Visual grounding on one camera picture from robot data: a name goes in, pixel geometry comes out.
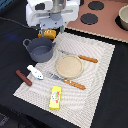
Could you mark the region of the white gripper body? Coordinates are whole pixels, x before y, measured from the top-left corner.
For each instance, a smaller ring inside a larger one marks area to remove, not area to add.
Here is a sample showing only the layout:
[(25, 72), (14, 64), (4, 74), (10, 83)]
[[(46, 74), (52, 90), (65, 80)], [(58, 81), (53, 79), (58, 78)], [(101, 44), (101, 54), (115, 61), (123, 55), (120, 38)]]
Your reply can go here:
[(27, 0), (26, 21), (29, 27), (45, 30), (64, 27), (78, 18), (80, 0)]

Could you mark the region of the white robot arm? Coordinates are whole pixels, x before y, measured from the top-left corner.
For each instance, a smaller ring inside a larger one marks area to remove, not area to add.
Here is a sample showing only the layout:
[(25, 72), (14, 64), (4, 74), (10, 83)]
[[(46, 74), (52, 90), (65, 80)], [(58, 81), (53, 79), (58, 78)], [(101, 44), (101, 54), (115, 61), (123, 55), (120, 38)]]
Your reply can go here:
[(41, 31), (60, 29), (78, 18), (80, 0), (27, 0), (26, 21), (29, 27)]

